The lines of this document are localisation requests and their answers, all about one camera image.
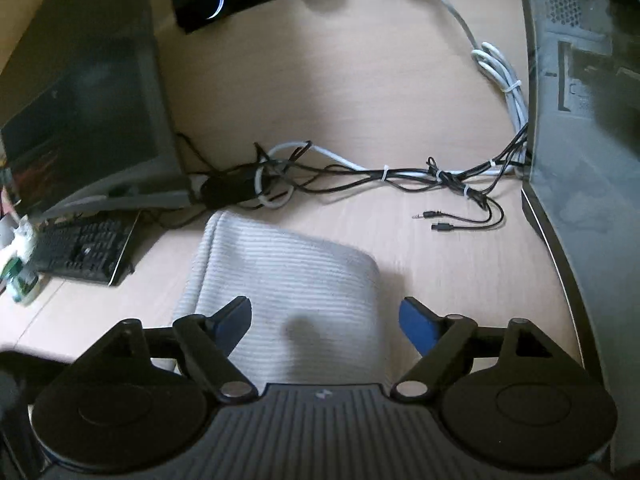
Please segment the green capped plastic bottle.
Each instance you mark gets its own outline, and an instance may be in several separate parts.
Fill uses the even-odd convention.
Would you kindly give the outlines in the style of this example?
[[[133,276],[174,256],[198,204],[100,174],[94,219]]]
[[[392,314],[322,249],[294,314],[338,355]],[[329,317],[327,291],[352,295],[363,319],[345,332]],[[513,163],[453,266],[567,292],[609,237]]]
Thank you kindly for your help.
[[[40,286],[38,274],[17,256],[9,258],[2,269],[1,279],[16,304],[27,306],[38,295]]]

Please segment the black computer monitor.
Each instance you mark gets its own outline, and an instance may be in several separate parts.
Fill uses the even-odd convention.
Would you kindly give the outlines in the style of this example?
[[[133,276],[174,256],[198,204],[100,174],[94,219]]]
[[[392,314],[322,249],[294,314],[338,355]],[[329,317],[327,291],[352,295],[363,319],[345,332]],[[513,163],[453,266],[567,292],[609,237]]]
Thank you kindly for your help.
[[[1,140],[30,218],[188,206],[150,0],[43,0],[2,70]]]

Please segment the striped beige knit garment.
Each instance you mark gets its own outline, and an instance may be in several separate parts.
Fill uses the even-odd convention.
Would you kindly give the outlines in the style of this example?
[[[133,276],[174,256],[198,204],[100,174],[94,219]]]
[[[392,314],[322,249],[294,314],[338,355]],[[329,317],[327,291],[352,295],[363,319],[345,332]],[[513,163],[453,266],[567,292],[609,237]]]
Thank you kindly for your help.
[[[231,362],[269,384],[388,385],[381,275],[355,248],[234,214],[213,214],[174,311],[212,315],[237,296],[252,324]]]

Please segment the black power adapter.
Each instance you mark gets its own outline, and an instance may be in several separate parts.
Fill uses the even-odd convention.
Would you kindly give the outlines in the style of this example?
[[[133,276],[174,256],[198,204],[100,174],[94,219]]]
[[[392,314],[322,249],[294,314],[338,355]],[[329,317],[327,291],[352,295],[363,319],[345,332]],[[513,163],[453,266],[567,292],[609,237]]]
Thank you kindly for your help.
[[[254,200],[254,177],[251,174],[211,174],[200,188],[202,203],[209,210]]]

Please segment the black keyboard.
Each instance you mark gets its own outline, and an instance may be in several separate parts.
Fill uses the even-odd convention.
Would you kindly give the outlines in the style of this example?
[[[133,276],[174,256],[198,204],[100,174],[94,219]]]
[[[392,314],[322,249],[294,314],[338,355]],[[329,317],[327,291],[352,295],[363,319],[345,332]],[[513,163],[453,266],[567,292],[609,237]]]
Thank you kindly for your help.
[[[103,211],[40,226],[29,263],[40,273],[115,286],[132,270],[129,244],[140,214]]]

